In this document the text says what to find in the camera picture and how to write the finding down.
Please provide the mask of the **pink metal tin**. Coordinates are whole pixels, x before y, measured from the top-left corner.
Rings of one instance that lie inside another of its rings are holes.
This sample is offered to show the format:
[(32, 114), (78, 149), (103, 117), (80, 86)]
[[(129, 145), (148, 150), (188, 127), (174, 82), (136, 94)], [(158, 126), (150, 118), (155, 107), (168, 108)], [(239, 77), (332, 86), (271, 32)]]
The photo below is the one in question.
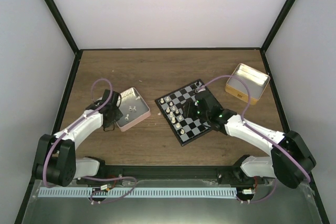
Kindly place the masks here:
[(123, 116), (116, 121), (121, 132), (125, 132), (151, 115), (151, 110), (135, 87), (120, 94), (117, 106)]

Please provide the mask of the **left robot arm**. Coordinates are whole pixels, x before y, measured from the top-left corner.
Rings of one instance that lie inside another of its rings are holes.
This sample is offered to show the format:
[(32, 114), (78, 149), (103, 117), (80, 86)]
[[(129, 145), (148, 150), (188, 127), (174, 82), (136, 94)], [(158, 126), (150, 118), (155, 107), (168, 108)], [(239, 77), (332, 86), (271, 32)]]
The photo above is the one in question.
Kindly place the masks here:
[(102, 184), (107, 170), (97, 158), (76, 158), (76, 149), (95, 130), (104, 130), (123, 116), (119, 109), (121, 94), (106, 89), (102, 97), (86, 107), (80, 118), (53, 135), (40, 137), (33, 162), (32, 176), (46, 183), (66, 187), (73, 179), (89, 176)]

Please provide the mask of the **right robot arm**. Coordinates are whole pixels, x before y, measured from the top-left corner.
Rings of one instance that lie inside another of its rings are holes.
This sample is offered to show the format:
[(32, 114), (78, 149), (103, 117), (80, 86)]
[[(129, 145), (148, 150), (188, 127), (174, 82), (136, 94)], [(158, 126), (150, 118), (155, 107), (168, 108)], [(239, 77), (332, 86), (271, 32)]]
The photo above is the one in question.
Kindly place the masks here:
[(244, 184), (251, 177), (276, 178), (285, 186), (295, 189), (310, 173), (316, 160), (299, 133), (267, 129), (226, 109), (206, 90), (195, 95), (195, 101), (182, 105), (183, 115), (207, 123), (212, 130), (239, 138), (266, 153), (265, 157), (247, 156), (233, 170), (233, 177)]

